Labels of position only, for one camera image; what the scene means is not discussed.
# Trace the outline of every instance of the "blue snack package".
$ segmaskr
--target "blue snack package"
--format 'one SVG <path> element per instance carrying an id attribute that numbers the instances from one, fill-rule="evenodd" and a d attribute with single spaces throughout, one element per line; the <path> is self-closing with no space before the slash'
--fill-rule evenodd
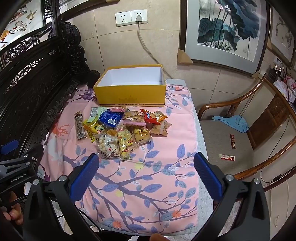
<path id="1" fill-rule="evenodd" d="M 110 110 L 106 110 L 101 114 L 99 120 L 109 127 L 116 127 L 123 117 L 124 112 L 112 112 Z"/>

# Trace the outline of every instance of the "bag of white round candies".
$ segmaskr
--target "bag of white round candies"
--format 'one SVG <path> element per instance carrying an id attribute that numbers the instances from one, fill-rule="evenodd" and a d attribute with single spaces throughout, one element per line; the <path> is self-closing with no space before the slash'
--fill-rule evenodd
<path id="1" fill-rule="evenodd" d="M 99 148 L 99 154 L 101 153 L 103 158 L 112 159 L 119 158 L 119 146 L 117 144 L 118 139 L 114 136 L 110 136 L 106 133 L 94 134 L 96 144 Z"/>

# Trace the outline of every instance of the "pink tablecloth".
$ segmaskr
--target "pink tablecloth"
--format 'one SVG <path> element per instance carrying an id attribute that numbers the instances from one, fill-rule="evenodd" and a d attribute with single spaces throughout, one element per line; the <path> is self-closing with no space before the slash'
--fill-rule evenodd
<path id="1" fill-rule="evenodd" d="M 68 175 L 91 153 L 97 153 L 90 139 L 76 139 L 74 127 L 74 113 L 83 110 L 86 119 L 94 106 L 93 90 L 87 86 L 79 88 L 66 103 L 41 161 L 46 180 Z M 165 106 L 145 109 L 168 115 L 166 120 L 172 124 L 168 136 L 153 137 L 132 154 L 131 161 L 102 159 L 76 206 L 102 227 L 119 231 L 167 234 L 195 226 L 199 192 L 193 167 L 197 134 L 192 108 L 187 87 L 167 85 Z"/>

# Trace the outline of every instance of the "blue gripper pad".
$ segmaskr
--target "blue gripper pad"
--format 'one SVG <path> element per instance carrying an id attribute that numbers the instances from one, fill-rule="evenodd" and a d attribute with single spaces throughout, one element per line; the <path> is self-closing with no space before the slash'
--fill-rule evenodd
<path id="1" fill-rule="evenodd" d="M 73 203 L 82 199 L 83 194 L 92 181 L 98 168 L 99 157 L 92 153 L 82 166 L 76 167 L 72 171 L 74 176 L 77 175 L 76 178 L 71 181 L 72 183 L 70 185 L 70 199 Z"/>
<path id="2" fill-rule="evenodd" d="M 193 163 L 211 198 L 220 201 L 224 191 L 223 172 L 217 166 L 211 165 L 201 152 L 195 154 Z"/>
<path id="3" fill-rule="evenodd" d="M 17 147 L 18 147 L 18 141 L 17 140 L 13 140 L 11 142 L 8 142 L 5 145 L 0 146 L 0 153 L 2 155 L 7 155 L 9 152 L 13 151 Z"/>

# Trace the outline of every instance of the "human hand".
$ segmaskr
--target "human hand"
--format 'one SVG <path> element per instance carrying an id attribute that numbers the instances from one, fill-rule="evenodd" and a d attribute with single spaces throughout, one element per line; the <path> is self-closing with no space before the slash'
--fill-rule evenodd
<path id="1" fill-rule="evenodd" d="M 15 195 L 15 193 L 11 192 L 9 197 L 9 202 L 13 202 L 16 199 L 17 199 L 17 196 Z M 8 221 L 14 220 L 17 225 L 21 225 L 24 220 L 24 217 L 21 212 L 20 204 L 17 203 L 11 208 L 12 210 L 9 213 L 3 211 L 4 216 Z"/>
<path id="2" fill-rule="evenodd" d="M 169 240 L 160 234 L 152 234 L 149 241 L 169 241 Z"/>

